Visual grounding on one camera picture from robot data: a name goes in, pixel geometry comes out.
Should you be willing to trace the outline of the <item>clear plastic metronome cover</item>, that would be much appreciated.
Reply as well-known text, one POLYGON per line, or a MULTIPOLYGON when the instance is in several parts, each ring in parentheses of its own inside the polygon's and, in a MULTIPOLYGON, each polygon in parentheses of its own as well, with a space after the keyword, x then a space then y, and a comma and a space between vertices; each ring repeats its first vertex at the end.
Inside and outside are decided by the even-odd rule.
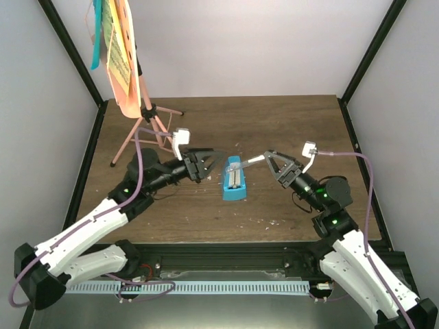
POLYGON ((263 160, 265 160, 264 155, 258 155, 244 161, 241 161, 241 158, 239 156, 231 156, 228 158, 228 165, 226 166, 226 172, 231 173, 233 171, 242 170, 246 167, 254 165, 263 160))

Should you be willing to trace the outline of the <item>blue metronome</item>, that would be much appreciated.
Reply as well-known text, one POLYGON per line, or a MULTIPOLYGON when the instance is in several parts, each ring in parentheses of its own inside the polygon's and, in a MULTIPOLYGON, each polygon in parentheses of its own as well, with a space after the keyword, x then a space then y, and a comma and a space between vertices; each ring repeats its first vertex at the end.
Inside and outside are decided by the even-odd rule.
POLYGON ((226 202, 243 200, 247 197, 246 181, 243 170, 229 171, 231 165, 239 164, 239 156, 230 156, 226 160, 222 173, 222 199, 226 202))

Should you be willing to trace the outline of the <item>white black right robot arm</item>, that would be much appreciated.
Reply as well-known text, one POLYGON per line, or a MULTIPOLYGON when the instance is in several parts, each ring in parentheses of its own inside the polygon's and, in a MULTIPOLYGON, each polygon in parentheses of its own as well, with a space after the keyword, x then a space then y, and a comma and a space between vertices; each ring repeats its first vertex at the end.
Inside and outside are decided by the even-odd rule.
POLYGON ((292 156, 273 150, 263 156, 276 181, 317 212, 312 222, 320 240, 305 258, 307 272, 334 280, 376 328, 434 328, 438 307, 394 274, 349 215, 353 198, 348 180, 339 175, 316 180, 292 156))

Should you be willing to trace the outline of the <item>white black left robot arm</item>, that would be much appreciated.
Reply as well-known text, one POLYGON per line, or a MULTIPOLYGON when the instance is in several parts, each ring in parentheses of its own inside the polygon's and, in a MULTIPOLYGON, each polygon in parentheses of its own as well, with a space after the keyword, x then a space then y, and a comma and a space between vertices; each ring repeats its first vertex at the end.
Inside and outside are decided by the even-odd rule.
POLYGON ((189 148, 179 158, 161 162, 153 149, 138 149, 122 181, 90 213, 45 242, 16 248, 10 305, 20 307, 14 301, 17 287, 28 298, 24 307, 44 310, 75 284, 113 273, 134 276, 140 269, 140 256, 129 241, 91 254, 87 249, 144 213, 160 189, 184 179, 201 183, 223 157, 224 152, 211 148, 189 148))

